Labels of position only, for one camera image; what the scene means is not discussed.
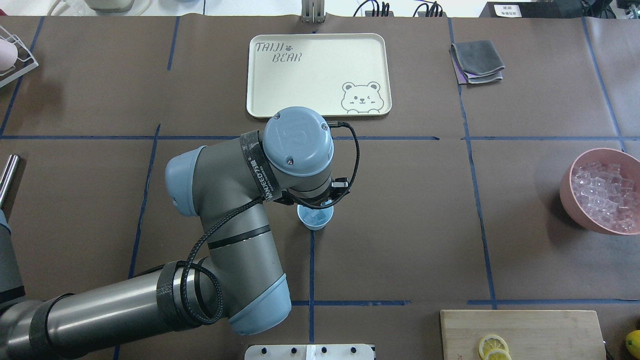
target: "folded towel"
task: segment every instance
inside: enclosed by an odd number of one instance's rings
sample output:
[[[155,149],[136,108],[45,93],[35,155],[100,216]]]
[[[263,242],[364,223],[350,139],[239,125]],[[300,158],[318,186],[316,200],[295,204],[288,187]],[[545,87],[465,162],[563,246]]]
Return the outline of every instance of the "folded towel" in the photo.
[[[451,44],[451,60],[458,84],[481,84],[502,80],[504,63],[491,40]]]

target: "blue tape line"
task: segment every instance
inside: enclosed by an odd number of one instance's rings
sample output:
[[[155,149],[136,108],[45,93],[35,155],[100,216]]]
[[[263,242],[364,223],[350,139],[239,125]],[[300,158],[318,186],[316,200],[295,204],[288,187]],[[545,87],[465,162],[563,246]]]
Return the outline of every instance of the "blue tape line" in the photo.
[[[480,204],[480,191],[478,190],[478,182],[476,177],[476,165],[474,164],[473,158],[473,150],[471,148],[471,140],[469,140],[469,126],[467,123],[467,111],[465,110],[465,105],[462,102],[462,86],[458,85],[458,97],[460,98],[460,111],[462,112],[462,118],[464,120],[465,126],[465,142],[467,143],[467,153],[469,156],[469,165],[471,167],[471,180],[474,184],[474,195],[476,197],[476,209],[478,212],[478,217],[480,218],[480,231],[482,234],[482,246],[484,251],[484,267],[486,268],[486,278],[489,283],[489,296],[491,296],[491,300],[494,301],[492,304],[492,309],[497,309],[497,305],[495,303],[495,288],[493,287],[493,272],[491,271],[491,260],[489,258],[489,246],[486,243],[486,231],[484,230],[484,217],[482,214],[482,205]]]
[[[353,140],[353,136],[334,136],[334,140]],[[435,136],[358,136],[358,140],[439,140]]]
[[[316,277],[316,237],[314,235],[315,231],[310,230],[311,232],[311,242],[310,242],[310,250],[309,250],[309,343],[313,344],[315,342],[315,334],[314,334],[314,288],[315,288],[315,277]]]
[[[140,216],[138,217],[138,228],[136,230],[136,241],[133,244],[133,253],[131,254],[131,264],[129,265],[129,279],[133,277],[133,272],[136,268],[136,258],[138,257],[138,246],[140,245],[140,235],[142,234],[142,219],[145,216],[145,210],[147,208],[147,197],[149,194],[149,179],[151,178],[151,171],[154,168],[154,161],[156,160],[156,148],[158,145],[158,134],[160,133],[160,124],[156,128],[156,135],[154,136],[154,144],[151,148],[151,157],[149,158],[149,168],[147,169],[147,182],[145,183],[145,192],[142,196],[142,205],[140,206]]]
[[[233,140],[237,139],[240,136],[207,136],[207,135],[164,135],[160,136],[158,139],[160,140]]]
[[[451,40],[451,44],[455,44],[456,39],[453,37],[453,22],[450,17],[448,17],[447,20],[449,21],[449,39]]]
[[[120,357],[120,346],[116,346],[116,349],[113,351],[113,360],[118,360]]]
[[[38,23],[38,28],[36,29],[35,35],[33,35],[33,40],[31,41],[31,46],[29,47],[29,51],[33,52],[33,49],[36,47],[36,43],[38,42],[38,37],[40,36],[40,30],[42,29],[42,24],[44,24],[44,16],[40,17],[40,22]],[[2,122],[2,126],[0,126],[0,136],[4,134],[4,129],[6,129],[6,125],[9,122],[9,116],[11,116],[11,111],[13,110],[13,104],[15,103],[15,98],[18,96],[18,90],[20,90],[20,85],[22,84],[21,76],[18,79],[18,82],[15,84],[15,88],[13,89],[13,94],[11,95],[11,100],[9,101],[9,106],[6,108],[6,112],[4,113],[4,120]]]
[[[153,140],[153,136],[4,135],[7,140]]]
[[[467,305],[570,305],[570,304],[640,304],[639,299],[524,299],[469,300]]]
[[[469,140],[618,141],[613,136],[470,136]]]
[[[596,61],[596,55],[593,52],[593,46],[591,46],[591,37],[589,36],[589,30],[587,29],[587,21],[584,17],[582,17],[582,30],[584,30],[584,36],[587,39],[587,47],[589,48],[591,61],[593,61],[593,66],[596,69],[596,75],[598,76],[598,81],[600,82],[600,88],[602,89],[605,102],[607,103],[607,108],[609,109],[609,115],[611,116],[611,120],[613,121],[613,127],[616,129],[616,134],[618,134],[618,139],[620,141],[620,148],[622,149],[622,151],[627,152],[627,148],[625,147],[625,142],[622,141],[622,133],[620,132],[618,119],[616,118],[616,114],[613,112],[613,106],[611,106],[609,93],[607,92],[607,88],[604,86],[604,81],[602,80],[602,74],[600,73],[600,67],[598,66],[598,62]]]
[[[180,26],[180,17],[175,17],[175,26],[173,28],[173,40],[171,41],[171,52],[169,53],[169,62],[166,64],[166,70],[171,71],[173,64],[173,52],[175,51],[175,39],[178,37],[178,27]]]
[[[316,300],[315,306],[405,306],[411,300]]]

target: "wooden cutting board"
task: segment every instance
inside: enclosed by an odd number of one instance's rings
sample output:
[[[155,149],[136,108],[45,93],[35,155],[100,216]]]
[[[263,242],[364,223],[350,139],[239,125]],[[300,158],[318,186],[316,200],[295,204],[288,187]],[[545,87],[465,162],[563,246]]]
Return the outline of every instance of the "wooden cutting board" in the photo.
[[[604,360],[595,311],[441,310],[444,360],[479,360],[485,335],[504,338],[513,360]]]

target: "metal rod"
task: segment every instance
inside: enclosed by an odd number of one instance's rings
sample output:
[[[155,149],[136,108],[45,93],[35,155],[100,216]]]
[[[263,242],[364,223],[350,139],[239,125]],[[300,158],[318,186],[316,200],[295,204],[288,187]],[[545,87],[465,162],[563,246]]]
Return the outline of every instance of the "metal rod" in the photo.
[[[2,178],[0,178],[0,208],[4,205],[4,200],[9,192],[9,187],[13,181],[13,175],[16,169],[18,169],[18,163],[20,162],[20,156],[16,154],[9,155],[6,161],[4,170],[2,171]]]

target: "lemon slice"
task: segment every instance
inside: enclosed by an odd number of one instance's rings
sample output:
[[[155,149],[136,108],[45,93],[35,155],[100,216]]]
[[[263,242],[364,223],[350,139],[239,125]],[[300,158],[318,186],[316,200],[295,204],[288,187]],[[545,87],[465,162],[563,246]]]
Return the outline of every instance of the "lemon slice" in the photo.
[[[504,351],[501,348],[496,348],[489,351],[483,360],[511,360],[511,356],[508,352]]]
[[[509,354],[509,347],[507,346],[507,342],[504,341],[503,338],[495,334],[489,334],[483,337],[482,340],[480,340],[480,344],[478,344],[478,353],[480,354],[480,358],[483,360],[486,360],[486,355],[495,349],[504,350],[507,355]]]

